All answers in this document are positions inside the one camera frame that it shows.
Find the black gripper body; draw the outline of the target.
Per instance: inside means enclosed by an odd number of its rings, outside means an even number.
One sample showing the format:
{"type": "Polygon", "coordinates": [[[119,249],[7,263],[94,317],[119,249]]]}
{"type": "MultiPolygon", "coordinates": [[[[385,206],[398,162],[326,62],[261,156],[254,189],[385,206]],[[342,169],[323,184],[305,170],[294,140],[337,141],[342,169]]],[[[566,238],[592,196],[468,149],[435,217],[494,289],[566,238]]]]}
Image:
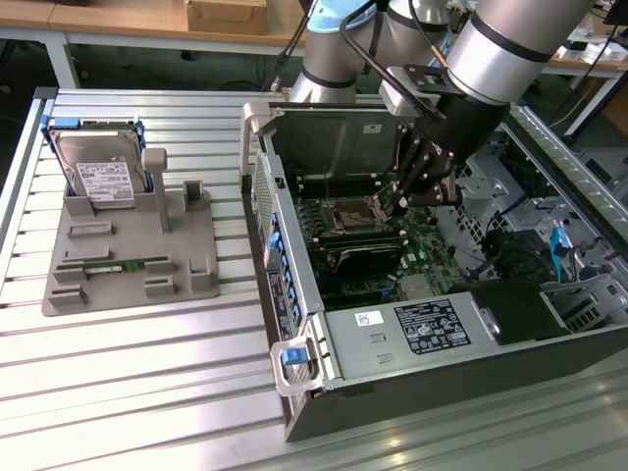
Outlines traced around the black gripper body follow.
{"type": "Polygon", "coordinates": [[[509,104],[493,105],[465,95],[446,95],[438,116],[415,121],[420,143],[410,178],[435,182],[447,177],[486,142],[509,111],[509,104]]]}

